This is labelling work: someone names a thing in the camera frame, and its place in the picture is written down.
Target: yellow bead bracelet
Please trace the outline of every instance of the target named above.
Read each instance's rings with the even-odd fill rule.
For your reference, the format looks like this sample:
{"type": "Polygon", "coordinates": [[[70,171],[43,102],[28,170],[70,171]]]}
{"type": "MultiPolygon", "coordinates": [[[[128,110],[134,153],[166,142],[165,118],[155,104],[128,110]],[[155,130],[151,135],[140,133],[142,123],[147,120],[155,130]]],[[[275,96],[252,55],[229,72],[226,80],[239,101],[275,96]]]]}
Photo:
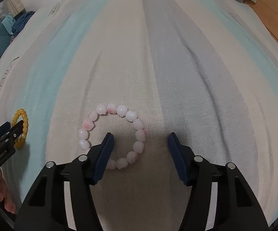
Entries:
{"type": "Polygon", "coordinates": [[[18,139],[15,140],[15,147],[16,148],[22,148],[24,145],[24,142],[26,140],[26,134],[28,133],[28,116],[23,108],[18,109],[17,112],[14,115],[12,127],[16,125],[17,120],[19,119],[19,116],[22,116],[23,119],[23,130],[21,137],[18,137],[18,139]]]}

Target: bed sheet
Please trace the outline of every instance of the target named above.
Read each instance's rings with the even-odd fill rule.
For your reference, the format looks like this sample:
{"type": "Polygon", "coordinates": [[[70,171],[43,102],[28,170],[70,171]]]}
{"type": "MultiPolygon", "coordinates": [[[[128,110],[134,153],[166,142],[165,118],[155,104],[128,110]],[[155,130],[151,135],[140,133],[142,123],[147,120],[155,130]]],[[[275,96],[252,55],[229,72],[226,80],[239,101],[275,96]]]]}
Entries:
{"type": "MultiPolygon", "coordinates": [[[[3,167],[18,206],[47,161],[84,153],[82,120],[111,102],[137,112],[148,135],[136,164],[106,171],[92,189],[105,231],[178,230],[190,188],[170,157],[171,132],[210,162],[234,162],[268,223],[278,217],[278,44],[249,6],[63,0],[38,10],[0,60],[0,125],[19,108],[29,118],[25,147],[3,167]]],[[[100,117],[91,144],[107,132],[112,157],[124,157],[135,141],[131,123],[100,117]]]]}

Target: human hand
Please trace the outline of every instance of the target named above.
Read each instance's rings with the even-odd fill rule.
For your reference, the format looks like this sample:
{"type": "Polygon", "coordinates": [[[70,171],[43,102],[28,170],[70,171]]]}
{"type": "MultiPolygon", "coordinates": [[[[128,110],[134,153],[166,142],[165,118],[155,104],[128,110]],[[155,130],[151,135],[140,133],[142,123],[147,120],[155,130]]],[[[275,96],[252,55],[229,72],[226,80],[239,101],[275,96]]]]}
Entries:
{"type": "Polygon", "coordinates": [[[16,206],[12,200],[10,193],[8,192],[5,180],[2,177],[2,171],[0,169],[0,202],[4,199],[4,207],[6,211],[15,213],[16,206]]]}

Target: pink bead bracelet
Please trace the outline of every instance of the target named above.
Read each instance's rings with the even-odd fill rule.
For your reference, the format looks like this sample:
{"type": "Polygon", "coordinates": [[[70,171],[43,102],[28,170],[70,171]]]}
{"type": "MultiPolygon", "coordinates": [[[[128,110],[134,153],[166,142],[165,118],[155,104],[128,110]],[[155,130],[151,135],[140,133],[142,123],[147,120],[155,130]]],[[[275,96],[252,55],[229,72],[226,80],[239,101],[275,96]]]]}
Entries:
{"type": "Polygon", "coordinates": [[[120,105],[116,107],[113,103],[107,105],[99,104],[96,110],[93,110],[89,113],[88,118],[83,120],[82,128],[79,130],[79,144],[83,150],[90,150],[90,144],[87,141],[89,138],[89,131],[94,128],[94,121],[97,120],[98,115],[109,114],[118,114],[121,117],[125,116],[125,119],[129,122],[132,122],[133,127],[135,128],[135,137],[137,141],[133,144],[133,151],[127,153],[126,158],[120,158],[117,161],[109,159],[107,163],[107,169],[122,169],[128,166],[128,164],[134,164],[138,159],[138,154],[143,152],[144,144],[146,140],[146,131],[144,130],[143,122],[138,119],[137,113],[128,110],[125,105],[120,105]]]}

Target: metal bolt head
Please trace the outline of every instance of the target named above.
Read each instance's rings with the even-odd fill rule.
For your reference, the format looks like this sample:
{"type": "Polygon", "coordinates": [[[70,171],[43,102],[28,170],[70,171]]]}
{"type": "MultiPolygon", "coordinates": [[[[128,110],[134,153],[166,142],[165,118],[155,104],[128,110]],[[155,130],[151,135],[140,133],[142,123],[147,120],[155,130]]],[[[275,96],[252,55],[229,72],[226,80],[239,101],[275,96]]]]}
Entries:
{"type": "Polygon", "coordinates": [[[48,161],[48,162],[46,163],[46,167],[47,167],[47,168],[52,168],[54,165],[55,165],[55,164],[54,164],[53,161],[48,161]]]}
{"type": "Polygon", "coordinates": [[[195,160],[196,162],[202,162],[202,161],[203,161],[203,158],[202,158],[201,156],[195,156],[195,157],[194,157],[194,160],[195,160]]]}
{"type": "Polygon", "coordinates": [[[227,166],[228,166],[229,169],[235,169],[235,168],[236,168],[235,164],[232,163],[232,162],[229,162],[229,163],[227,164],[227,166]]]}
{"type": "Polygon", "coordinates": [[[78,157],[79,161],[86,161],[88,159],[88,157],[86,155],[82,155],[78,157]]]}

